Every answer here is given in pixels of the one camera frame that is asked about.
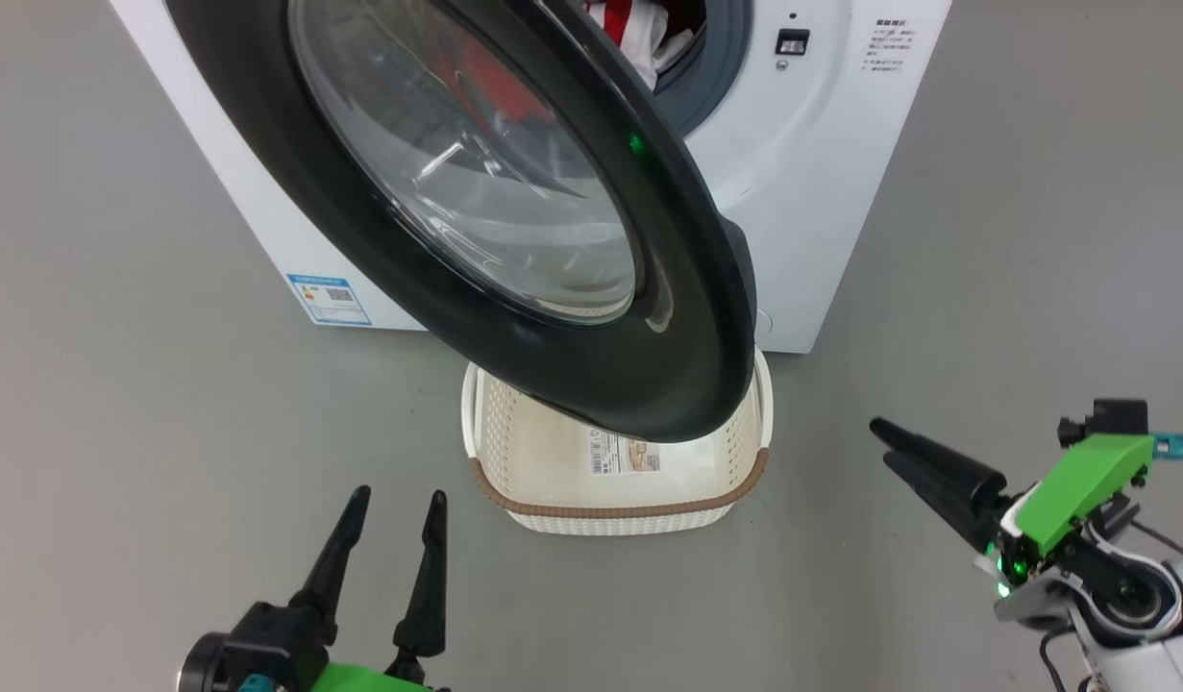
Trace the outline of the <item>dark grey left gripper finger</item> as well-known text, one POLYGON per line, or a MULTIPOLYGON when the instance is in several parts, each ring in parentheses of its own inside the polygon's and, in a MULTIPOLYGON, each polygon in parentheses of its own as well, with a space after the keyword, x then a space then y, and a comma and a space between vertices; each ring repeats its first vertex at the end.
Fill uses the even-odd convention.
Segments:
POLYGON ((424 556, 406 616, 395 626, 393 636, 400 658, 438 657, 446 649, 450 499, 442 490, 431 496, 421 543, 424 556))
POLYGON ((318 560, 311 565, 306 581, 291 597, 292 607, 309 608, 317 613, 318 638, 322 644, 335 644, 340 634, 337 610, 345 581, 345 569, 361 538, 370 499, 371 487, 368 485, 353 491, 340 520, 332 526, 332 533, 329 533, 327 543, 319 551, 318 560))

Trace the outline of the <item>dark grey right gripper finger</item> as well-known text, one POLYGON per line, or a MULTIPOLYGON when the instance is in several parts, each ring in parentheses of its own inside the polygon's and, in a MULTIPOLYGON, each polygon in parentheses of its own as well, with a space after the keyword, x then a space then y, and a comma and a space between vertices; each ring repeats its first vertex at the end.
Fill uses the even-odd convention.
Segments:
POLYGON ((901 481, 906 481, 918 498, 924 500, 927 507, 932 507, 949 528, 959 533, 975 552, 978 555, 985 552, 998 531, 997 507, 1002 504, 1002 494, 985 507, 969 507, 965 502, 951 498, 940 481, 926 476, 920 468, 914 468, 913 463, 899 453, 886 452, 883 461, 901 481))
POLYGON ((872 419, 871 433, 891 452, 913 463, 914 468, 940 481, 951 498, 965 502, 969 507, 985 507, 1007 489, 1007 478, 998 470, 886 419, 872 419))

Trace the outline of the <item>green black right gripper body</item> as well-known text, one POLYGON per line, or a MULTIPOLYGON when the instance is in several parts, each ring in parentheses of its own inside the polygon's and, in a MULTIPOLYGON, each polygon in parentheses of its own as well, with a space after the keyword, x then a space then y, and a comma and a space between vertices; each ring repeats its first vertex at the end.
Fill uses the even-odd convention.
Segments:
POLYGON ((1157 569, 1108 535, 1136 515, 1125 491, 1145 485, 1156 455, 1148 403, 1097 399, 1082 420, 1058 422, 1056 439, 1064 455, 1003 499, 990 528, 996 617, 1043 627, 1075 609, 1103 630, 1156 630, 1157 569))

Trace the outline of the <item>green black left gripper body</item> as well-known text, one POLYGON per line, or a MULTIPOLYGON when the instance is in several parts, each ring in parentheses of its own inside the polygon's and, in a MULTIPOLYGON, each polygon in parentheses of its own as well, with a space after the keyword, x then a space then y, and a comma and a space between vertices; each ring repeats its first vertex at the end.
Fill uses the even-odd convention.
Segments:
POLYGON ((177 673, 180 691, 429 691, 424 658, 384 670, 332 661, 313 609, 253 604, 230 633, 208 633, 177 673))

